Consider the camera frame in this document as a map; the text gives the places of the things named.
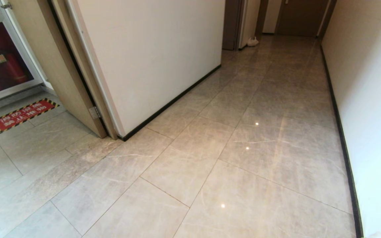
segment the corridor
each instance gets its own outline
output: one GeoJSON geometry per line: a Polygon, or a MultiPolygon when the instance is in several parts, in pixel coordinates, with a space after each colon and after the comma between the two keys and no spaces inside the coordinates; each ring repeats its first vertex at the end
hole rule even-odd
{"type": "Polygon", "coordinates": [[[59,107],[1,134],[0,160],[0,237],[355,237],[314,38],[223,51],[126,142],[59,107]]]}

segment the yellow and black hazard stripe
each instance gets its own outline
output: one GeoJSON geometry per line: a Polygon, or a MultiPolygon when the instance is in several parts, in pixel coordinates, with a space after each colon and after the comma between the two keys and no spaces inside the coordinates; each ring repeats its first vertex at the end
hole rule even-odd
{"type": "Polygon", "coordinates": [[[17,110],[14,110],[14,111],[12,111],[12,112],[10,112],[10,113],[4,115],[4,116],[0,116],[0,119],[6,117],[6,116],[8,116],[8,115],[11,115],[11,114],[13,114],[13,113],[15,113],[15,112],[18,112],[19,110],[25,109],[26,107],[30,107],[30,106],[32,106],[33,104],[38,103],[38,102],[41,102],[41,101],[47,101],[49,104],[53,105],[54,107],[52,107],[52,108],[48,108],[47,110],[42,111],[42,112],[36,114],[35,116],[32,116],[32,117],[30,117],[30,118],[28,118],[28,119],[26,119],[26,120],[24,120],[24,121],[18,122],[18,123],[16,123],[15,125],[13,125],[13,126],[11,126],[11,127],[9,127],[9,128],[6,128],[6,129],[3,130],[3,131],[0,129],[0,134],[3,133],[4,131],[8,131],[9,129],[14,128],[14,127],[16,127],[16,126],[18,126],[18,125],[21,125],[23,122],[27,122],[28,120],[30,120],[30,119],[32,119],[32,118],[35,118],[35,117],[37,117],[37,116],[39,116],[39,115],[41,115],[41,114],[44,114],[44,113],[46,113],[47,111],[50,111],[50,110],[52,110],[52,109],[54,109],[54,108],[56,108],[56,107],[59,107],[59,104],[57,104],[56,102],[51,101],[51,100],[49,100],[49,99],[47,99],[47,98],[44,98],[44,99],[41,99],[41,100],[36,101],[36,102],[34,102],[34,103],[31,103],[31,104],[29,104],[29,105],[26,105],[26,106],[24,106],[24,107],[22,107],[22,108],[19,108],[19,109],[17,109],[17,110]]]}

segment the wooden door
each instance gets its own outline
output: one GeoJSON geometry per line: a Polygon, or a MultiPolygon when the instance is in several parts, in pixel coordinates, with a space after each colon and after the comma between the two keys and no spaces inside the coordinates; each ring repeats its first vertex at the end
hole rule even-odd
{"type": "Polygon", "coordinates": [[[66,110],[99,137],[103,124],[89,109],[94,105],[68,52],[47,0],[9,0],[36,58],[66,110]]]}
{"type": "Polygon", "coordinates": [[[223,49],[234,50],[240,22],[242,0],[226,0],[224,9],[223,49]]]}
{"type": "Polygon", "coordinates": [[[276,32],[281,35],[316,36],[328,0],[283,0],[276,32]]]}

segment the marble tile floor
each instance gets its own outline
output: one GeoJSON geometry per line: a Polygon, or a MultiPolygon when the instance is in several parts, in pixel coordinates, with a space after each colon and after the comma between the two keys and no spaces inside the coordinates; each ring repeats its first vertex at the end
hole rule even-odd
{"type": "Polygon", "coordinates": [[[0,135],[0,238],[355,237],[315,39],[223,51],[126,142],[63,107],[44,115],[0,135]]]}

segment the white plastic bag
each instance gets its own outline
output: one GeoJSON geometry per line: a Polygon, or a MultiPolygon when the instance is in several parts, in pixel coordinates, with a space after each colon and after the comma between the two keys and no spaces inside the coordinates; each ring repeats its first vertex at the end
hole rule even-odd
{"type": "Polygon", "coordinates": [[[248,42],[246,43],[248,46],[256,46],[258,45],[259,41],[257,41],[257,37],[254,36],[254,39],[249,38],[248,42]]]}

